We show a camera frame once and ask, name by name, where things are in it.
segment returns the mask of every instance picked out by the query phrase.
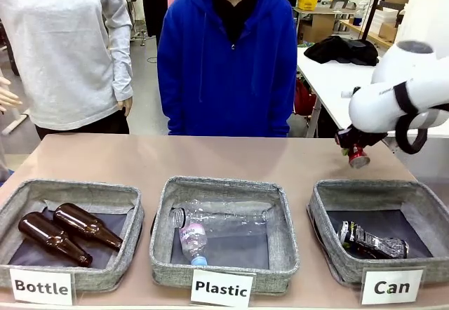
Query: bottle label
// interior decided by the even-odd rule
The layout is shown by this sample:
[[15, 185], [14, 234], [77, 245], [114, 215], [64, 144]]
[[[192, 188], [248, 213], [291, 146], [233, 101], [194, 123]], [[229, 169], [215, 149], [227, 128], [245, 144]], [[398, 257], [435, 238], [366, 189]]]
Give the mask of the bottle label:
[[186, 241], [194, 234], [206, 235], [206, 232], [200, 224], [190, 224], [189, 226], [180, 229], [181, 242]]

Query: beer bottle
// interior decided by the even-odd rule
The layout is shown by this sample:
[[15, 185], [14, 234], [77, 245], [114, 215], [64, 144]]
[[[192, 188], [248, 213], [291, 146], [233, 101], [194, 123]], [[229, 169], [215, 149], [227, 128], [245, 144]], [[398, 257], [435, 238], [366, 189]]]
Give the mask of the beer bottle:
[[63, 203], [59, 206], [53, 214], [53, 221], [69, 233], [104, 243], [117, 251], [120, 250], [121, 238], [112, 233], [102, 220], [73, 203]]
[[19, 231], [53, 254], [70, 258], [81, 267], [89, 267], [92, 257], [69, 238], [69, 234], [39, 212], [31, 212], [19, 221]]

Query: white robotic arm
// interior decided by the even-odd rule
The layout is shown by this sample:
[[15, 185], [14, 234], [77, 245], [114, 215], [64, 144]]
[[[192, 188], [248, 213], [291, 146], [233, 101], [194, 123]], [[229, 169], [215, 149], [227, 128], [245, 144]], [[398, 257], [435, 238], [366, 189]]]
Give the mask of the white robotic arm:
[[[446, 122], [449, 113], [430, 109], [449, 103], [449, 57], [435, 61], [435, 65], [417, 68], [414, 75], [404, 80], [411, 104], [419, 113], [410, 129], [424, 129]], [[399, 117], [406, 113], [396, 97], [402, 82], [386, 81], [362, 87], [354, 93], [349, 103], [352, 124], [366, 133], [385, 133], [395, 130]]]
[[[373, 73], [373, 83], [354, 90], [349, 103], [352, 125], [337, 133], [356, 168], [369, 163], [363, 151], [396, 131], [398, 146], [409, 154], [421, 150], [427, 128], [449, 118], [449, 57], [437, 60], [426, 43], [402, 41], [390, 48]], [[416, 140], [407, 138], [418, 129]]]

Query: person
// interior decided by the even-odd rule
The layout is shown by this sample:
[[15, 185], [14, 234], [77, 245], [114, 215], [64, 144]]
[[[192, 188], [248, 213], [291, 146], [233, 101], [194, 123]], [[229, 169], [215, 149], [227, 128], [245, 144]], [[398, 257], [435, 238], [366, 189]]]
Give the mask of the person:
[[0, 0], [0, 18], [41, 139], [60, 132], [129, 133], [125, 0]]
[[296, 55], [286, 0], [175, 0], [157, 57], [169, 134], [286, 137]]

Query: white sign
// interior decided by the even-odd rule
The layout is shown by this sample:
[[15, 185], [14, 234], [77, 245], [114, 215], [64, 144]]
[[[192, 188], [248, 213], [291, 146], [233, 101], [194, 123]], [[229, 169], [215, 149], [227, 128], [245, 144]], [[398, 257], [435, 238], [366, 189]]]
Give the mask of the white sign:
[[252, 276], [194, 270], [190, 300], [225, 306], [248, 307], [252, 285]]
[[420, 289], [422, 269], [367, 271], [362, 304], [414, 302]]
[[16, 301], [72, 305], [70, 274], [10, 269]]

